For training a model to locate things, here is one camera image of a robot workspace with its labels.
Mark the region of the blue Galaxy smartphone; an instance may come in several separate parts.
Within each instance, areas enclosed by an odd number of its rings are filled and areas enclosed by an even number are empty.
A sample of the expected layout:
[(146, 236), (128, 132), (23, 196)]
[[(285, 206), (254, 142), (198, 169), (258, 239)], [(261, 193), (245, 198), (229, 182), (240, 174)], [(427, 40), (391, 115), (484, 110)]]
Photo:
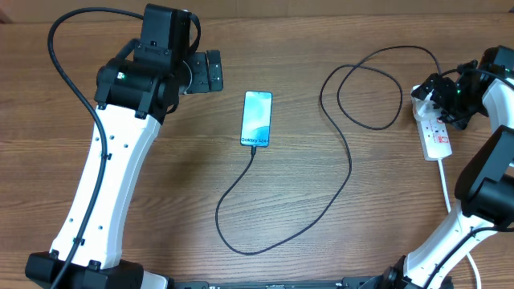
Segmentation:
[(240, 144), (267, 147), (271, 133), (271, 92), (245, 93)]

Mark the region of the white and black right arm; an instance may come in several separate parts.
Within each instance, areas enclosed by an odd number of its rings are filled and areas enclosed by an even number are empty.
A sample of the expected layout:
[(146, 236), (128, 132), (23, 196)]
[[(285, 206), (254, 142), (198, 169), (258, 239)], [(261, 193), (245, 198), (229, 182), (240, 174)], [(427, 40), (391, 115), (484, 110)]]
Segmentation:
[(363, 288), (451, 288), (450, 271), (478, 244), (513, 231), (513, 50), (488, 48), (481, 60), (430, 75), (411, 90), (418, 120), (437, 118), (464, 130), (486, 116), (492, 134), (455, 183), (456, 203), (432, 235)]

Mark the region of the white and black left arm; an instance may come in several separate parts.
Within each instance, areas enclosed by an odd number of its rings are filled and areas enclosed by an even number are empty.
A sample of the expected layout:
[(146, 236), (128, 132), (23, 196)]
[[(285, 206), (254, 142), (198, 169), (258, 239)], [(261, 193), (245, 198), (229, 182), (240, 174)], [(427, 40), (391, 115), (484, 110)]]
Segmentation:
[(85, 104), (92, 142), (75, 198), (51, 248), (29, 256), (28, 279), (43, 288), (171, 288), (173, 279), (122, 259), (129, 205), (144, 159), (185, 94), (223, 88), (221, 55), (200, 52), (201, 24), (188, 10), (149, 4), (141, 35), (96, 77)]

